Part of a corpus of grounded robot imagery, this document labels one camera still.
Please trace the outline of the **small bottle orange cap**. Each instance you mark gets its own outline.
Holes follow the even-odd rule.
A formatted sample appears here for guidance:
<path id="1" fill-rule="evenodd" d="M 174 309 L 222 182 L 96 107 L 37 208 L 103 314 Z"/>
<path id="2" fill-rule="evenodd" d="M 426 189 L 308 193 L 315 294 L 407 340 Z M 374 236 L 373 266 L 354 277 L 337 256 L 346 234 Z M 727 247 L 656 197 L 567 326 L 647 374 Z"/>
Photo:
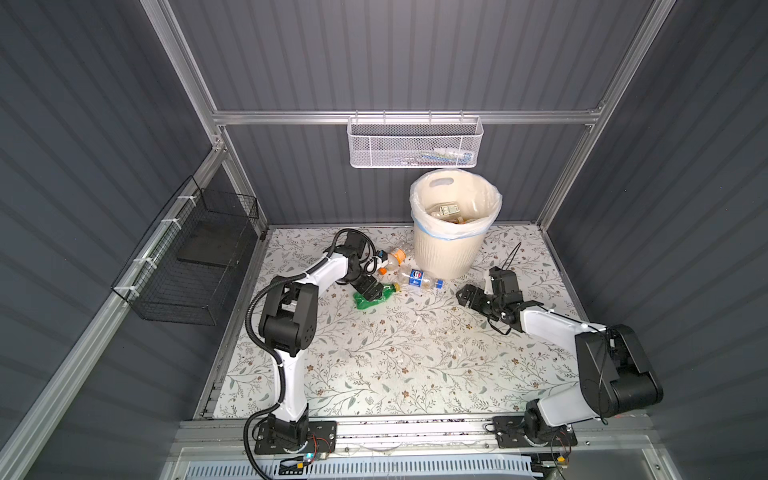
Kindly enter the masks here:
<path id="1" fill-rule="evenodd" d="M 376 257 L 376 271 L 382 276 L 396 275 L 407 259 L 406 252 L 401 248 L 390 251 L 379 250 L 376 252 Z"/>

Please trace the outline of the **Pepsi bottle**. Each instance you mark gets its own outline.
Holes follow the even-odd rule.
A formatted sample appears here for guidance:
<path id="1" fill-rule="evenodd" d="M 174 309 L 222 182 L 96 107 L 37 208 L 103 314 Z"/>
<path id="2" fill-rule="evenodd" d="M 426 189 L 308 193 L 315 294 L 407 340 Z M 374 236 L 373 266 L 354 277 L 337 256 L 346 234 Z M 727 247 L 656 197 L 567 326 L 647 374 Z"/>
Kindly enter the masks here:
<path id="1" fill-rule="evenodd" d="M 422 270 L 403 266 L 397 271 L 397 282 L 409 288 L 443 292 L 446 283 L 442 279 L 434 278 Z"/>

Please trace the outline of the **bottle green label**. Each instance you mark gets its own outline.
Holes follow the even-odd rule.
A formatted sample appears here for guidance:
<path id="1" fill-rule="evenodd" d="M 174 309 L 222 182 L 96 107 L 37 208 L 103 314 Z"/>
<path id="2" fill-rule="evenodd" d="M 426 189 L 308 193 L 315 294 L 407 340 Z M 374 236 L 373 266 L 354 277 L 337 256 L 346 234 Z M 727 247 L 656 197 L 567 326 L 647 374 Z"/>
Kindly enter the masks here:
<path id="1" fill-rule="evenodd" d="M 442 203 L 431 207 L 428 214 L 436 219 L 447 222 L 460 222 L 462 220 L 462 211 L 456 203 Z"/>

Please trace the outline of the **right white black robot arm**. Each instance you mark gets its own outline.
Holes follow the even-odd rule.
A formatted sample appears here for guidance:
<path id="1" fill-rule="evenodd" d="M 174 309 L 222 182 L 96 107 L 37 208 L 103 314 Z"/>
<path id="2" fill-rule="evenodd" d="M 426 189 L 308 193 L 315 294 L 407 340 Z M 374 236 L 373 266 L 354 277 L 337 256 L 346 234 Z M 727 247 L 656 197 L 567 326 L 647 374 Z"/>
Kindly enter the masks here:
<path id="1" fill-rule="evenodd" d="M 660 403 L 664 392 L 651 362 L 632 328 L 584 322 L 526 300 L 516 274 L 492 267 L 484 287 L 466 284 L 458 303 L 481 314 L 492 329 L 498 324 L 549 342 L 575 356 L 578 383 L 526 404 L 519 423 L 494 419 L 499 445 L 520 436 L 533 446 L 568 443 L 568 428 L 586 420 L 607 420 Z"/>

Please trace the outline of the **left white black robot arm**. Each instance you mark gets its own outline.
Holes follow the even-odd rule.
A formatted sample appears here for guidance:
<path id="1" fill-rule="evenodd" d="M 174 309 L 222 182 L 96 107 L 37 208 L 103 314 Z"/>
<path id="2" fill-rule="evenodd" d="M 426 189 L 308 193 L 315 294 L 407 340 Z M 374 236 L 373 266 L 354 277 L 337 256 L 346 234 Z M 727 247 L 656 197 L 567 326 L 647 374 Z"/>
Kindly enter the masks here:
<path id="1" fill-rule="evenodd" d="M 373 277 L 376 249 L 367 234 L 343 228 L 320 259 L 292 276 L 276 276 L 251 301 L 263 307 L 257 327 L 248 319 L 249 339 L 273 361 L 275 404 L 265 413 L 267 434 L 290 450 L 309 436 L 309 406 L 304 387 L 306 351 L 317 331 L 319 298 L 334 284 L 349 284 L 365 301 L 378 300 L 384 286 Z"/>

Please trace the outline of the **white ribbed trash bin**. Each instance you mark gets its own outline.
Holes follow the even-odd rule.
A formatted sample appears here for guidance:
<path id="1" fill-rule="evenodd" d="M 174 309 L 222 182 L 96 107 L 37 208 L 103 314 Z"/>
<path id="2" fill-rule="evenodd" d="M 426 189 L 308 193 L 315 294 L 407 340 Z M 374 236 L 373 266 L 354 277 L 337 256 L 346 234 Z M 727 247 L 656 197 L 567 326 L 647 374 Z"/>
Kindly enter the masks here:
<path id="1" fill-rule="evenodd" d="M 421 270 L 443 280 L 466 274 L 498 219 L 503 196 L 484 177 L 462 169 L 432 170 L 412 183 L 409 194 L 414 253 Z M 460 222 L 431 217 L 437 204 L 456 203 Z"/>

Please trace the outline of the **items in white basket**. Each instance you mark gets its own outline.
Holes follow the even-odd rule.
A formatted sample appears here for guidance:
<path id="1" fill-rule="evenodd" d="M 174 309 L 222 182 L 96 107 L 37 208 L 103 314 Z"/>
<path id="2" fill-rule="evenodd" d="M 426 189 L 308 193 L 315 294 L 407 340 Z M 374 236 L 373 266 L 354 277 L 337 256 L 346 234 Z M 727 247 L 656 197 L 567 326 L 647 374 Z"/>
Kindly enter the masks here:
<path id="1" fill-rule="evenodd" d="M 396 157 L 395 162 L 403 165 L 454 165 L 472 167 L 476 165 L 475 153 L 471 150 L 441 147 L 431 151 L 407 152 Z"/>

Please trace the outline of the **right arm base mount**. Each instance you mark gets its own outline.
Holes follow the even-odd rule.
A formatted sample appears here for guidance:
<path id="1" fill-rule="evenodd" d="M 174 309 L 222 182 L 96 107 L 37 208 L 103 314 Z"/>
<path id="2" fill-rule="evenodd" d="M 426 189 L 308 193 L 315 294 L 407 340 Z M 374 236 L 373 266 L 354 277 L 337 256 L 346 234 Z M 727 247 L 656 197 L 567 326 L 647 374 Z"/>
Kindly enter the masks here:
<path id="1" fill-rule="evenodd" d="M 571 426 L 548 426 L 536 416 L 495 416 L 490 432 L 500 448 L 564 447 L 570 450 L 578 444 Z"/>

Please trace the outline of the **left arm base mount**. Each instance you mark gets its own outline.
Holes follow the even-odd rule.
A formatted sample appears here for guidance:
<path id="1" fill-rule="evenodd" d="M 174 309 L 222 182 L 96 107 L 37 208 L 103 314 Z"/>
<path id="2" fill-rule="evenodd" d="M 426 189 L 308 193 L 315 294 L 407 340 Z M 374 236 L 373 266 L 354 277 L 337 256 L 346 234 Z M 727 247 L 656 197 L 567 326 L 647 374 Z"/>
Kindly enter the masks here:
<path id="1" fill-rule="evenodd" d="M 336 448 L 335 421 L 284 422 L 273 417 L 260 422 L 253 433 L 257 455 L 330 454 Z"/>

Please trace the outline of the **aluminium front rail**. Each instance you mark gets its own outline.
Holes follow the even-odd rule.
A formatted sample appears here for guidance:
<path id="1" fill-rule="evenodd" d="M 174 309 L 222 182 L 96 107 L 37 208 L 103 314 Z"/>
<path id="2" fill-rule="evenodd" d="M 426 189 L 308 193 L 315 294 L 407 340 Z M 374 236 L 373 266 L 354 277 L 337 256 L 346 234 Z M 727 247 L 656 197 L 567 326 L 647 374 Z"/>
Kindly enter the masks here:
<path id="1" fill-rule="evenodd" d="M 339 455 L 494 450 L 501 436 L 493 426 L 494 416 L 493 413 L 474 413 L 337 417 L 335 433 L 311 440 L 309 445 L 325 447 L 331 441 Z M 184 421 L 170 453 L 225 453 L 242 457 L 245 454 L 243 424 L 241 419 Z M 621 415 L 607 423 L 600 420 L 576 423 L 573 431 L 577 438 L 574 451 L 642 449 L 661 443 L 650 417 L 643 411 Z"/>

